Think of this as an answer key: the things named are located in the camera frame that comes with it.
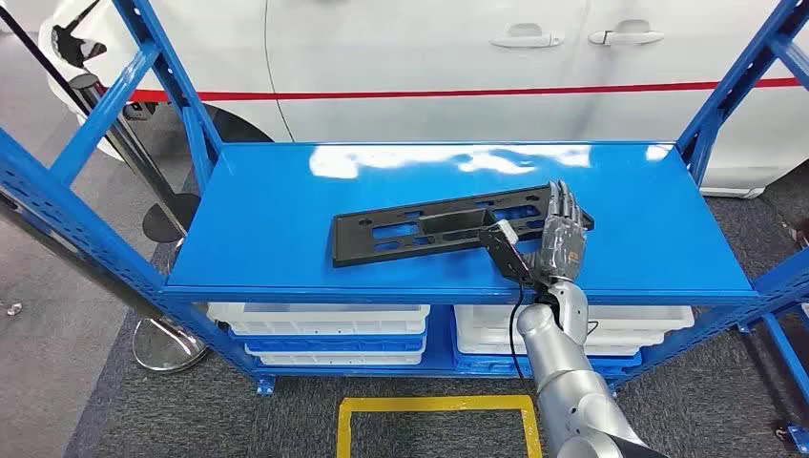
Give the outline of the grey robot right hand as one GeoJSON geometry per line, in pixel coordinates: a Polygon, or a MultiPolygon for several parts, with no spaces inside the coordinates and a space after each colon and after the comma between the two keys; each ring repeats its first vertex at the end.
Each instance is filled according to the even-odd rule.
{"type": "Polygon", "coordinates": [[[525,255],[530,277],[552,285],[574,281],[586,246],[583,212],[564,180],[549,182],[550,200],[539,247],[525,255]]]}

